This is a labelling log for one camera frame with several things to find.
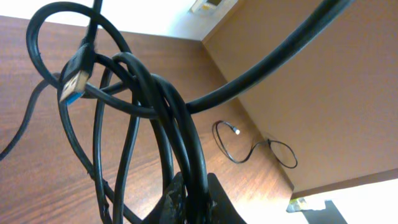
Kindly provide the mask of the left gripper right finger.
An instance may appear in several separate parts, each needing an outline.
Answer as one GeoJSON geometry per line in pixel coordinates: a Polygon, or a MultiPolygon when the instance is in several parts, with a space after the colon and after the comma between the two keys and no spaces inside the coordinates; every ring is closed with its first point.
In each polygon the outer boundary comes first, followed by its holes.
{"type": "Polygon", "coordinates": [[[214,173],[209,173],[207,179],[211,198],[210,223],[246,224],[234,208],[216,175],[214,173]]]}

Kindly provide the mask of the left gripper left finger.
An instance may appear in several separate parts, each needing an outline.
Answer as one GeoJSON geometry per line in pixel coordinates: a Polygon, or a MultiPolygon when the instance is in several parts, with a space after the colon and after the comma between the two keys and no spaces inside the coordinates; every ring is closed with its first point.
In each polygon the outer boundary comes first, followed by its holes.
{"type": "Polygon", "coordinates": [[[154,209],[141,223],[184,223],[185,198],[186,195],[183,177],[181,172],[178,172],[166,188],[154,209]]]}

